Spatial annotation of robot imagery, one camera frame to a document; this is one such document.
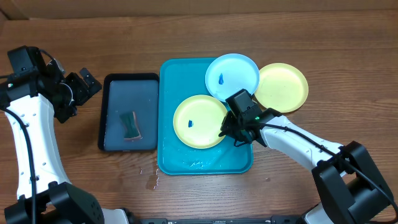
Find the yellow-green plate front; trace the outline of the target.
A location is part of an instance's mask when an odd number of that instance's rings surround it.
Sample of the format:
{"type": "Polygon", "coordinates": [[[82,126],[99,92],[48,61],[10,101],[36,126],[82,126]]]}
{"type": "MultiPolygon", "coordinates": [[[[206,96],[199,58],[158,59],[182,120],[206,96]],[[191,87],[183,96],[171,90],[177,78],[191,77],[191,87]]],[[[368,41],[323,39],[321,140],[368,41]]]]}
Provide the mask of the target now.
{"type": "Polygon", "coordinates": [[[173,116],[174,131],[185,145],[208,149],[219,144],[220,128],[228,110],[216,98],[195,95],[182,101],[173,116]]]}

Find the green scrubbing sponge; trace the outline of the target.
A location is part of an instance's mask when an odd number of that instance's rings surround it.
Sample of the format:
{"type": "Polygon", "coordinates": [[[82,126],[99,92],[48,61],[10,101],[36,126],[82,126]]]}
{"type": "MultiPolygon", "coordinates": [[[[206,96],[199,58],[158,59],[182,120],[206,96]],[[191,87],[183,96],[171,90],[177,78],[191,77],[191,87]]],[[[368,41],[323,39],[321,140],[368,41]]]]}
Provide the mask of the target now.
{"type": "Polygon", "coordinates": [[[136,113],[134,111],[124,113],[120,115],[119,118],[125,130],[124,133],[125,140],[135,141],[136,139],[140,139],[142,137],[137,124],[136,113]]]}

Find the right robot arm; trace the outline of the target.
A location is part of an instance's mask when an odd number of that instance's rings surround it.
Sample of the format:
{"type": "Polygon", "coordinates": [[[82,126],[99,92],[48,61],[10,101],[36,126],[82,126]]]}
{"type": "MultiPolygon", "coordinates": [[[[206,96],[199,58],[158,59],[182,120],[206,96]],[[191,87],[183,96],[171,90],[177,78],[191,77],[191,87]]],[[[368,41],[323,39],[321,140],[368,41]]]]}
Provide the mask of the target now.
{"type": "Polygon", "coordinates": [[[226,103],[230,111],[220,134],[233,138],[234,146],[257,141],[312,173],[320,203],[298,223],[374,223],[373,218],[388,206],[397,208],[387,182],[362,144],[342,145],[317,137],[272,108],[262,111],[245,89],[226,103]]]}

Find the yellow-green plate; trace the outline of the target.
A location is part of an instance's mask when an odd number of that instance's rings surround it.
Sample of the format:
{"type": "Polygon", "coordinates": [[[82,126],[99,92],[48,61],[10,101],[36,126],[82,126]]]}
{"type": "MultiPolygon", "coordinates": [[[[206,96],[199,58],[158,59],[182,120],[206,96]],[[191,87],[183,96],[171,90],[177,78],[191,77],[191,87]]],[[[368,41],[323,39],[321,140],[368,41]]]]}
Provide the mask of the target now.
{"type": "Polygon", "coordinates": [[[174,131],[185,145],[208,149],[219,144],[220,128],[228,110],[216,98],[195,95],[182,101],[173,116],[174,131]]]}
{"type": "Polygon", "coordinates": [[[308,97],[308,82],[303,73],[286,63],[272,63],[259,71],[257,101],[281,113],[299,109],[308,97]]]}

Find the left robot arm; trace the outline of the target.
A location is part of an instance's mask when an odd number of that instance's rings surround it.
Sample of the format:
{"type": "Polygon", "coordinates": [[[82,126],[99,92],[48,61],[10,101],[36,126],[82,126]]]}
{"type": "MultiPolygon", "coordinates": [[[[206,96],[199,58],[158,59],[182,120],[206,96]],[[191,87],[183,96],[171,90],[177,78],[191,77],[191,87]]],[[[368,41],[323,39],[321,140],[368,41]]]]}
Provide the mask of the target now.
{"type": "Polygon", "coordinates": [[[102,89],[82,68],[65,75],[46,51],[23,45],[7,53],[13,73],[1,83],[1,110],[12,128],[19,183],[17,202],[4,209],[7,223],[139,223],[126,208],[102,208],[71,184],[63,168],[54,121],[64,123],[102,89]]]}

